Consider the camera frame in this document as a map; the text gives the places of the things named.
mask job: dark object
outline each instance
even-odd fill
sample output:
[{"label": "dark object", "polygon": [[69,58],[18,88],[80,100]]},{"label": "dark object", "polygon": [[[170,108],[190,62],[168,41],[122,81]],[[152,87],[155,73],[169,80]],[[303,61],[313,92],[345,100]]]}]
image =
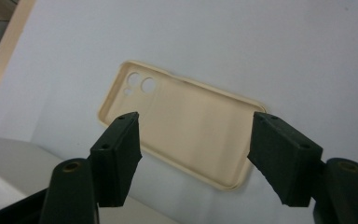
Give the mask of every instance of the dark object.
[{"label": "dark object", "polygon": [[308,206],[315,223],[358,223],[358,163],[321,161],[322,148],[270,114],[255,112],[249,160],[266,177],[282,203]]},{"label": "dark object", "polygon": [[99,223],[98,206],[122,206],[142,158],[139,115],[120,116],[87,159],[56,166],[48,189],[0,210],[0,223]]}]

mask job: beige phone case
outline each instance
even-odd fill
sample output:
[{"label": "beige phone case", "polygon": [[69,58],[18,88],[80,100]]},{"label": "beige phone case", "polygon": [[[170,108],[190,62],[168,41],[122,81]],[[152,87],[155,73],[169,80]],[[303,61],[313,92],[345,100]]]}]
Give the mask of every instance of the beige phone case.
[{"label": "beige phone case", "polygon": [[99,111],[108,126],[138,111],[141,148],[218,189],[235,189],[245,179],[255,101],[156,67],[128,61]]}]

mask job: wooden strip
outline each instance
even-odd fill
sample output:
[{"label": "wooden strip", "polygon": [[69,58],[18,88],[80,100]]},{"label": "wooden strip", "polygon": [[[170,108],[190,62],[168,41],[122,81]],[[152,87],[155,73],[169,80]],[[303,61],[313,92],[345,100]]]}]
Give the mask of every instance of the wooden strip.
[{"label": "wooden strip", "polygon": [[20,1],[0,42],[0,83],[35,0]]}]

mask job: white table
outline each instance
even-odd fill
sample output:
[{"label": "white table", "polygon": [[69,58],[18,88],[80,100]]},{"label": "white table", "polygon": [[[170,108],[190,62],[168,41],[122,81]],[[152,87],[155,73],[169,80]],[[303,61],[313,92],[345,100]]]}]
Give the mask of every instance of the white table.
[{"label": "white table", "polygon": [[[0,137],[69,159],[102,134],[119,65],[151,63],[254,98],[324,148],[358,161],[358,2],[38,0],[0,85]],[[232,192],[145,155],[130,195],[184,223],[313,223],[254,169]]]}]

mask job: wooden edge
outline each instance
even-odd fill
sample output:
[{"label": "wooden edge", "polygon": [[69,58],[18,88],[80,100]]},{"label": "wooden edge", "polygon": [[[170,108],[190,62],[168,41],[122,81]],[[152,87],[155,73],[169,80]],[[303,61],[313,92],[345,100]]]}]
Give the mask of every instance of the wooden edge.
[{"label": "wooden edge", "polygon": [[0,42],[0,82],[6,71],[10,57],[16,48],[25,23],[28,20],[35,0],[20,1]]}]

